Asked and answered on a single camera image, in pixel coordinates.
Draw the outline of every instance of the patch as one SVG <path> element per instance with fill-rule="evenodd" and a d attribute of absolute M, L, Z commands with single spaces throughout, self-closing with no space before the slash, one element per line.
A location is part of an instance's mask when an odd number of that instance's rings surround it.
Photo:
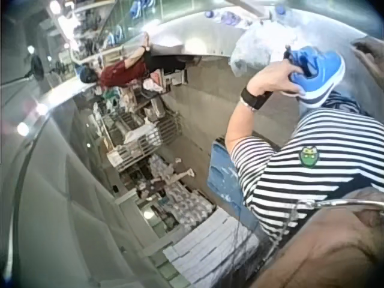
<path fill-rule="evenodd" d="M 304 147 L 299 153 L 301 164 L 307 168 L 313 168 L 320 158 L 320 153 L 315 146 Z"/>

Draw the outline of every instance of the striped shirt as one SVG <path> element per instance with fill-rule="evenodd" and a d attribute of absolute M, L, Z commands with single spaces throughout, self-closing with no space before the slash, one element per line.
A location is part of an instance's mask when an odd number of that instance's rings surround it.
<path fill-rule="evenodd" d="M 384 192 L 384 125 L 368 116 L 319 108 L 300 120 L 280 151 L 248 137 L 234 147 L 231 159 L 246 206 L 275 239 L 298 200 L 339 199 L 368 186 Z M 281 244 L 314 212 L 299 205 L 298 220 L 289 223 Z"/>

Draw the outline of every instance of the watch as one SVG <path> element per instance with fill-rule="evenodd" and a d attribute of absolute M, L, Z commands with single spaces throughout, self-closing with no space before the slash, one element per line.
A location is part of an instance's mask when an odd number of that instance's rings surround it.
<path fill-rule="evenodd" d="M 272 94 L 273 92 L 267 91 L 262 95 L 252 95 L 247 88 L 244 88 L 241 92 L 241 99 L 254 110 L 259 110 Z"/>

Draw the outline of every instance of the red shirt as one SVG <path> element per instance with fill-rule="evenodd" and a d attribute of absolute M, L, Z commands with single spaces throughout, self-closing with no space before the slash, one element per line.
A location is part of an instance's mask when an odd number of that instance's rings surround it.
<path fill-rule="evenodd" d="M 100 75 L 100 84 L 104 87 L 125 87 L 127 83 L 143 77 L 145 73 L 146 66 L 143 58 L 128 69 L 125 69 L 124 60 L 122 60 L 104 68 Z"/>

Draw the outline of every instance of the water bottle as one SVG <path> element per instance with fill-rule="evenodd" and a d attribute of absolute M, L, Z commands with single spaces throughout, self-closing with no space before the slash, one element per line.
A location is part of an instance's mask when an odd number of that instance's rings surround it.
<path fill-rule="evenodd" d="M 297 21 L 295 21 L 295 17 L 293 15 L 293 11 L 291 9 L 288 9 L 284 5 L 277 5 L 275 7 L 275 18 L 278 22 L 283 24 L 284 26 L 291 26 L 294 27 L 297 24 Z"/>
<path fill-rule="evenodd" d="M 237 28 L 246 29 L 252 25 L 252 21 L 247 19 L 242 19 L 239 15 L 231 11 L 214 11 L 209 10 L 205 13 L 205 17 L 212 19 L 217 23 L 223 23 L 229 26 L 235 26 Z"/>

